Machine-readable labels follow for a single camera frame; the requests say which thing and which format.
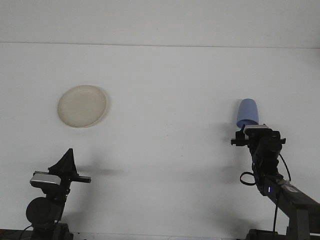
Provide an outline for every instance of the blue cup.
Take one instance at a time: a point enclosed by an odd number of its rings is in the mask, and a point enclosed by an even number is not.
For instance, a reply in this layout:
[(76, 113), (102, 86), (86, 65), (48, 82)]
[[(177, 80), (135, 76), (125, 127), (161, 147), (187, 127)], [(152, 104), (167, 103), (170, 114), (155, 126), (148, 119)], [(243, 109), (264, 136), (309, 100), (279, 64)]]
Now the blue cup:
[(243, 125), (259, 124), (258, 108), (255, 100), (246, 98), (240, 103), (236, 125), (242, 128)]

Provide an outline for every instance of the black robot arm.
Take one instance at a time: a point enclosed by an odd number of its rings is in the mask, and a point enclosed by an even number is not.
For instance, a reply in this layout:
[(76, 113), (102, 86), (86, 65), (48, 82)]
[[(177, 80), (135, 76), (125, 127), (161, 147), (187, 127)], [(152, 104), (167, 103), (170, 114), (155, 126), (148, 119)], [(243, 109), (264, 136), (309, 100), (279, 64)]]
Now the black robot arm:
[(252, 157), (252, 170), (259, 192), (269, 197), (288, 217), (284, 235), (251, 229), (247, 240), (310, 240), (320, 239), (320, 204), (291, 185), (278, 172), (278, 156), (282, 144), (278, 131), (266, 125), (244, 125), (235, 133), (232, 145), (247, 146)]
[(72, 148), (48, 170), (34, 172), (30, 180), (33, 187), (40, 188), (46, 194), (31, 201), (26, 209), (26, 217), (36, 231), (52, 231), (57, 226), (70, 193), (71, 182), (91, 182), (90, 177), (77, 173)]

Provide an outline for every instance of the beige plate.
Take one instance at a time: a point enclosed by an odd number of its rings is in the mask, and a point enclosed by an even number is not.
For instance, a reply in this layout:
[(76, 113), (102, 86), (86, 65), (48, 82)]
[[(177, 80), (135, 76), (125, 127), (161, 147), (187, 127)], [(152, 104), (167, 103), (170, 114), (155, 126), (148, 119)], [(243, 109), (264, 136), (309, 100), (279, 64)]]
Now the beige plate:
[(85, 128), (96, 124), (107, 109), (107, 98), (96, 86), (71, 88), (59, 100), (58, 115), (67, 125)]

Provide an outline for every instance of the white wall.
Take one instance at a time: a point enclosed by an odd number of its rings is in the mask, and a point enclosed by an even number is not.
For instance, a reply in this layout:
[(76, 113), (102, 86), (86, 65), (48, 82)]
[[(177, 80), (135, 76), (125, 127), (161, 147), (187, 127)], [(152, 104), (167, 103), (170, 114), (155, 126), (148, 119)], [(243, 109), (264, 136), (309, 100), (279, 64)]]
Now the white wall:
[[(315, 49), (0, 44), (1, 228), (28, 225), (29, 184), (74, 148), (91, 184), (73, 183), (73, 232), (243, 238), (272, 229), (274, 204), (239, 183), (245, 147), (230, 145), (240, 100), (287, 138), (293, 184), (320, 200), (320, 52)], [(106, 118), (77, 129), (57, 114), (76, 85), (105, 89)], [(286, 175), (280, 164), (280, 171)], [(278, 229), (287, 219), (280, 214)]]
[(320, 48), (317, 0), (2, 0), (0, 42)]

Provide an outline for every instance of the black cable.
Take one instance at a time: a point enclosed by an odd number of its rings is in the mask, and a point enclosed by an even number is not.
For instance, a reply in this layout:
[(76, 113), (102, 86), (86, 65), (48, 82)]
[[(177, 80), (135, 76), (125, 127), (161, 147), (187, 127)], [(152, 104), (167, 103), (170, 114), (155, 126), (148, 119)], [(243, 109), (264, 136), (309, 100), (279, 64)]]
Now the black cable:
[(24, 232), (25, 232), (28, 228), (30, 228), (30, 227), (32, 227), (32, 225), (27, 226), (25, 229), (22, 230), (22, 232), (20, 233), (20, 236), (19, 236), (19, 239), (18, 239), (18, 240), (21, 240), (22, 234), (24, 234)]
[(273, 229), (272, 229), (272, 240), (275, 240), (276, 235), (276, 222), (277, 222), (277, 214), (278, 214), (278, 206), (279, 206), (279, 199), (280, 199), (280, 193), (278, 193), (276, 203), (275, 203), (275, 210), (274, 210), (274, 218), (273, 218)]
[(243, 173), (240, 175), (240, 182), (241, 182), (242, 184), (247, 185), (247, 186), (254, 186), (254, 185), (256, 185), (255, 182), (246, 182), (246, 181), (243, 181), (243, 180), (242, 180), (242, 177), (243, 177), (244, 175), (250, 175), (250, 176), (253, 176), (253, 177), (255, 176), (252, 172), (249, 172), (249, 171), (243, 172)]
[(279, 154), (279, 156), (280, 156), (280, 158), (282, 159), (282, 162), (283, 162), (283, 164), (284, 164), (284, 166), (285, 166), (285, 168), (286, 168), (286, 171), (287, 171), (287, 173), (288, 173), (288, 176), (289, 176), (289, 182), (291, 182), (291, 175), (290, 175), (290, 172), (289, 172), (288, 166), (287, 166), (287, 164), (286, 164), (286, 162), (285, 162), (284, 158), (282, 157), (282, 155), (281, 155), (281, 154)]

